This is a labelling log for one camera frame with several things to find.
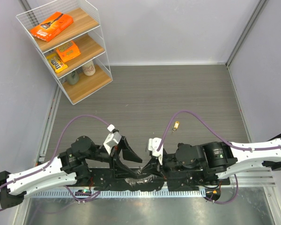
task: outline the white wall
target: white wall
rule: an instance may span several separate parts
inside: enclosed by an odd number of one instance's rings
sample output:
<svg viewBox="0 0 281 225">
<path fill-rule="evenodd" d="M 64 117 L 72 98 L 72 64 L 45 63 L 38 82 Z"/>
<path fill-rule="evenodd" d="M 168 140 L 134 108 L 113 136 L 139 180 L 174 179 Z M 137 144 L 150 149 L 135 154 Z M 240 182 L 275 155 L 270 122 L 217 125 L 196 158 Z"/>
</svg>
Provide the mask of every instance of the white wall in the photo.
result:
<svg viewBox="0 0 281 225">
<path fill-rule="evenodd" d="M 21 12 L 17 0 L 0 0 L 0 172 L 33 166 L 55 89 L 15 18 Z M 12 224 L 15 210 L 0 212 L 0 225 Z"/>
<path fill-rule="evenodd" d="M 258 0 L 89 2 L 99 10 L 110 63 L 142 65 L 227 62 Z"/>
<path fill-rule="evenodd" d="M 252 141 L 281 133 L 281 0 L 269 0 L 231 73 Z M 281 171 L 274 179 L 281 194 Z"/>
</svg>

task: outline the snack box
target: snack box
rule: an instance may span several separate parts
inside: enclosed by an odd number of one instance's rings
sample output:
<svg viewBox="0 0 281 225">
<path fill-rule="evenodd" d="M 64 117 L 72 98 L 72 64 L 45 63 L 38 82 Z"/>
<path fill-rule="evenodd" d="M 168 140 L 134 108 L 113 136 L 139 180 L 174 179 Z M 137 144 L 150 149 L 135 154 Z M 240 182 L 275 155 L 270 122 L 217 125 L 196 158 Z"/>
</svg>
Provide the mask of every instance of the snack box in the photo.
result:
<svg viewBox="0 0 281 225">
<path fill-rule="evenodd" d="M 74 41 L 68 41 L 64 43 L 63 45 L 57 47 L 55 51 L 63 62 L 68 62 L 69 60 L 81 54 Z"/>
<path fill-rule="evenodd" d="M 32 28 L 30 33 L 32 36 L 49 42 L 72 23 L 73 18 L 70 15 L 56 12 L 38 26 Z"/>
<path fill-rule="evenodd" d="M 59 73 L 67 68 L 67 65 L 60 60 L 56 53 L 52 53 L 46 56 L 46 58 L 56 73 Z"/>
</svg>

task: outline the metal table surface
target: metal table surface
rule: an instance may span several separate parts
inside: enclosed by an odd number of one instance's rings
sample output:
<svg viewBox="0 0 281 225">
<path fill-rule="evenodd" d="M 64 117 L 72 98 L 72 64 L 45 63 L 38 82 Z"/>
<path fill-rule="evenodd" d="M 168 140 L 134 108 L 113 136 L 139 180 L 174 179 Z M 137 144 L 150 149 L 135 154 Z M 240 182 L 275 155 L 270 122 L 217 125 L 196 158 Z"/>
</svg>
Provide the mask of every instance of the metal table surface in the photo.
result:
<svg viewBox="0 0 281 225">
<path fill-rule="evenodd" d="M 235 189 L 222 189 L 221 201 Z M 40 207 L 55 212 L 72 203 L 70 198 L 32 198 L 25 225 L 272 225 L 274 220 L 262 187 L 241 187 L 238 197 L 226 205 L 212 204 L 203 198 L 120 198 L 96 199 L 72 204 L 58 214 L 36 212 Z"/>
</svg>

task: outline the wire shelf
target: wire shelf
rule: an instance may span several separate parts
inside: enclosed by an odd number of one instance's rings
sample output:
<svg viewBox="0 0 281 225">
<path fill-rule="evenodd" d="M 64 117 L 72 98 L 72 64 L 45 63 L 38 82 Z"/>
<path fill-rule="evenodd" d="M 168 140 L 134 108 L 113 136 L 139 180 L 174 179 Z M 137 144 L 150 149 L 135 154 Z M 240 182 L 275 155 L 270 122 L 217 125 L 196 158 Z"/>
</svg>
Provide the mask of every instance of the wire shelf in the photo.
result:
<svg viewBox="0 0 281 225">
<path fill-rule="evenodd" d="M 55 12 L 61 12 L 72 16 L 74 25 L 69 25 L 49 42 L 34 38 L 30 30 L 41 24 Z M 97 8 L 87 0 L 55 0 L 21 13 L 17 15 L 16 18 L 35 45 L 37 52 L 48 67 L 54 80 L 73 105 L 87 98 L 112 81 L 102 28 L 100 26 L 99 12 Z M 65 42 L 70 40 L 76 40 L 78 42 L 78 37 L 80 37 L 79 40 L 81 40 L 81 46 L 79 47 L 81 51 L 80 58 L 77 57 L 76 60 L 66 63 L 68 65 L 68 70 L 64 71 L 63 74 L 55 73 L 46 59 L 46 55 Z M 81 73 L 82 65 L 90 60 L 94 61 L 98 70 L 94 78 L 83 77 L 77 86 L 67 85 L 65 76 L 74 70 Z"/>
</svg>

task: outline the white bracket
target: white bracket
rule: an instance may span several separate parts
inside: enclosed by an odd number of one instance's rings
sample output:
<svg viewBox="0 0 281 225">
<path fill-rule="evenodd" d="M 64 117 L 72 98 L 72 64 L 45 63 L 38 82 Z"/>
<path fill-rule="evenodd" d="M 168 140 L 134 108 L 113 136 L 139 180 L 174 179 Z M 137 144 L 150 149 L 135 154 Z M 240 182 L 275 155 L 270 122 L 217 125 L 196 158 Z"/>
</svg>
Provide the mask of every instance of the white bracket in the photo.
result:
<svg viewBox="0 0 281 225">
<path fill-rule="evenodd" d="M 163 164 L 163 145 L 161 146 L 160 150 L 157 151 L 159 145 L 161 143 L 161 138 L 155 137 L 150 138 L 148 142 L 148 150 L 152 151 L 152 155 L 158 157 L 158 161 L 160 165 Z"/>
<path fill-rule="evenodd" d="M 256 148 L 277 147 L 281 146 L 281 139 L 276 138 L 268 142 L 259 143 L 235 143 L 231 142 L 234 146 L 242 148 L 251 148 L 251 151 L 236 150 L 233 147 L 231 152 L 233 157 L 237 158 L 237 162 L 227 168 L 227 171 L 217 173 L 219 179 L 225 179 L 235 173 L 256 170 L 264 168 L 262 163 L 264 161 L 281 162 L 281 149 L 257 151 Z"/>
<path fill-rule="evenodd" d="M 112 124 L 110 124 L 108 127 L 107 127 L 107 129 L 111 132 L 111 131 L 113 131 L 114 130 L 114 125 L 112 125 Z"/>
<path fill-rule="evenodd" d="M 9 174 L 9 178 L 7 178 L 7 182 L 35 172 L 39 169 L 43 169 L 46 164 L 48 164 L 48 162 L 23 172 L 11 173 Z M 18 195 L 23 191 L 26 191 L 27 194 L 24 197 L 29 198 L 31 195 L 46 189 L 75 184 L 77 182 L 77 180 L 75 179 L 76 173 L 73 172 L 67 174 L 64 171 L 61 171 L 61 168 L 62 163 L 60 158 L 55 157 L 50 166 L 46 169 L 43 169 L 42 171 L 32 176 L 18 180 L 15 183 L 9 184 L 7 186 L 7 188 L 10 189 L 9 193 L 11 195 Z"/>
<path fill-rule="evenodd" d="M 103 145 L 104 145 L 106 151 L 108 152 L 108 155 L 111 154 L 112 147 L 118 145 L 121 138 L 122 138 L 122 136 L 119 134 L 119 132 L 110 133 L 107 135 Z"/>
</svg>

